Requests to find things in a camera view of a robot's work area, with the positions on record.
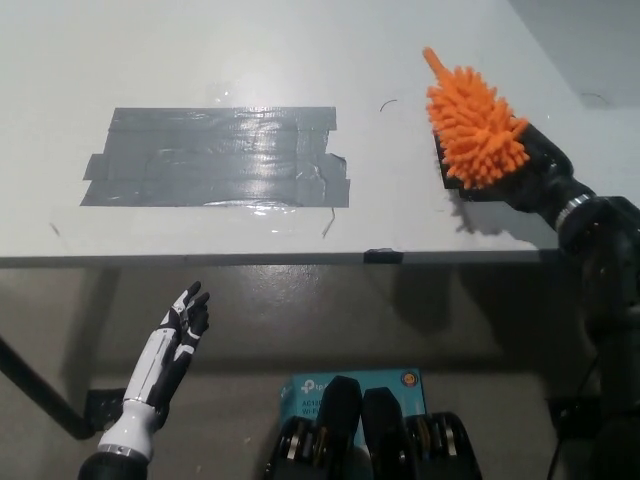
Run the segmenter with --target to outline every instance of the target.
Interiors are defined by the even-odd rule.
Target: white table
[[[581,181],[640,204],[638,4],[556,3],[4,2],[0,265],[536,258],[556,245],[541,220],[443,189],[421,50],[483,72]],[[336,107],[327,152],[346,157],[350,206],[324,237],[330,209],[79,207],[114,108],[247,106]]]

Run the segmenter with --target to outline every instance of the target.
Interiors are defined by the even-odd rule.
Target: robotic hand
[[[147,478],[153,434],[162,428],[202,334],[209,328],[209,294],[196,282],[171,306],[149,336],[124,395],[122,416],[83,464],[80,480]]]

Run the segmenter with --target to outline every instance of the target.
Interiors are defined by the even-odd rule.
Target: orange logo
[[[402,384],[405,387],[415,387],[418,384],[418,376],[413,372],[405,372],[402,374]]]

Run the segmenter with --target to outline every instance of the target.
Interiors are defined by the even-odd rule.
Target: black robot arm
[[[601,376],[593,478],[640,478],[640,210],[578,182],[566,155],[532,125],[520,140],[530,161],[492,194],[542,216],[580,269],[581,310]]]

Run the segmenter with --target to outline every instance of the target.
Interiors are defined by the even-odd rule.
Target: black metal bracket
[[[593,440],[602,428],[600,397],[549,398],[547,406],[558,438]]]
[[[95,432],[102,432],[122,415],[126,388],[89,390],[84,406],[84,419]]]
[[[90,390],[81,416],[1,337],[0,372],[76,440],[93,437],[122,415],[125,389]]]

